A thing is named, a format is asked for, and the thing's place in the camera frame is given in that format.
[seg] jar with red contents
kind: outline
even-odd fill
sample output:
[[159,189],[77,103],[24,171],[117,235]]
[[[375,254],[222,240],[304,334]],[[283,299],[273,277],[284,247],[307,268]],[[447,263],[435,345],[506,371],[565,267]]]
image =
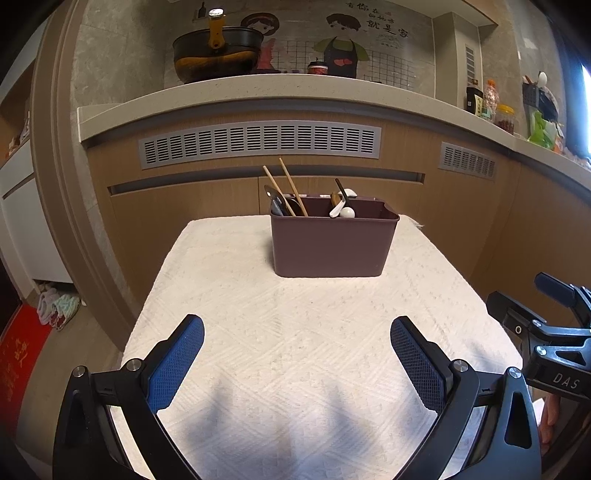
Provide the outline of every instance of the jar with red contents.
[[515,110],[508,105],[499,103],[496,106],[495,125],[513,135],[515,130]]

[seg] yellow pot handle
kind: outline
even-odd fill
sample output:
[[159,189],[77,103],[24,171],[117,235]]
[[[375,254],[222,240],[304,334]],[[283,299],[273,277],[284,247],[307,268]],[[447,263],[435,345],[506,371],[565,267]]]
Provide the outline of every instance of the yellow pot handle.
[[213,50],[218,50],[226,44],[222,34],[222,27],[226,23],[225,18],[221,8],[209,11],[209,42],[207,44]]

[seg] plastic bottle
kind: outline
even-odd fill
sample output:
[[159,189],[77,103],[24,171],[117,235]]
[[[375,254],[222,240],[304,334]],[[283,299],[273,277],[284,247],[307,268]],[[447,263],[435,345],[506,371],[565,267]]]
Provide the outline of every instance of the plastic bottle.
[[489,79],[484,88],[484,104],[481,117],[489,122],[494,121],[497,105],[499,105],[499,92],[496,91],[495,81]]

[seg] cartoon man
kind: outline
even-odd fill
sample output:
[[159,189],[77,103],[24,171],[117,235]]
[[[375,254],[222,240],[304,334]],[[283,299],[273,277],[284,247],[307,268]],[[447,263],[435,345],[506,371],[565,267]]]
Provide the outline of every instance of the cartoon man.
[[357,62],[369,61],[365,49],[351,40],[353,31],[359,31],[359,20],[351,15],[331,14],[326,17],[330,28],[335,32],[332,38],[319,41],[314,50],[324,53],[324,61],[329,65],[329,75],[337,77],[357,77]]

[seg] red mat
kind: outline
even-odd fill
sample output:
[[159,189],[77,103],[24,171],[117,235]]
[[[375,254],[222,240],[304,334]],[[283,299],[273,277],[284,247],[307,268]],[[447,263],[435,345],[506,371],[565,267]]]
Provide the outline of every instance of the red mat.
[[22,398],[37,357],[51,332],[37,311],[22,305],[0,343],[0,422],[15,436]]

